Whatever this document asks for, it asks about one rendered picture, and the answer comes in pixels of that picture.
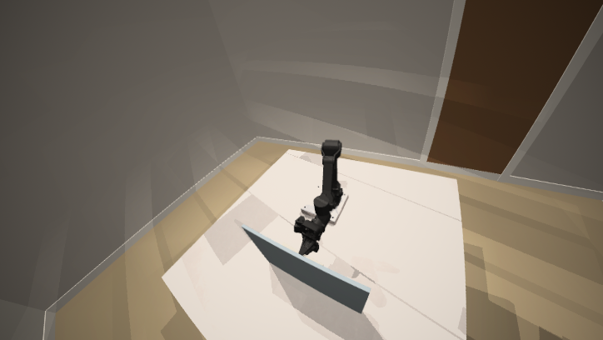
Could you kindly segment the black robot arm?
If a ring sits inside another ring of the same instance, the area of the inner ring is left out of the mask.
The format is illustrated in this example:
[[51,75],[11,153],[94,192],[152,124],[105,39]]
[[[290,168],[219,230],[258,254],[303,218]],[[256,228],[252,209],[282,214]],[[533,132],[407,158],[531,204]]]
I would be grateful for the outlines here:
[[[331,218],[330,211],[339,205],[343,195],[337,174],[337,159],[341,156],[341,142],[339,140],[325,140],[321,145],[321,155],[323,156],[322,193],[313,200],[316,212],[314,218],[320,218],[327,225]],[[295,220],[295,233],[306,233],[309,230],[306,227],[302,229],[304,220],[305,217],[302,215]]]

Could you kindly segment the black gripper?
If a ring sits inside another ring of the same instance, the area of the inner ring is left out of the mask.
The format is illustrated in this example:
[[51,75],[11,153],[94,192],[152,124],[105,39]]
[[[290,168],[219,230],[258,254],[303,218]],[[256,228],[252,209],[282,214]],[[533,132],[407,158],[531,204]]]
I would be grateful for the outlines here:
[[318,217],[312,219],[312,222],[309,220],[304,220],[301,224],[301,229],[308,228],[309,230],[306,233],[301,232],[302,235],[302,243],[299,251],[300,255],[308,255],[311,252],[317,253],[319,250],[319,244],[317,241],[320,241],[320,236],[323,232],[325,232],[326,224],[323,220]]

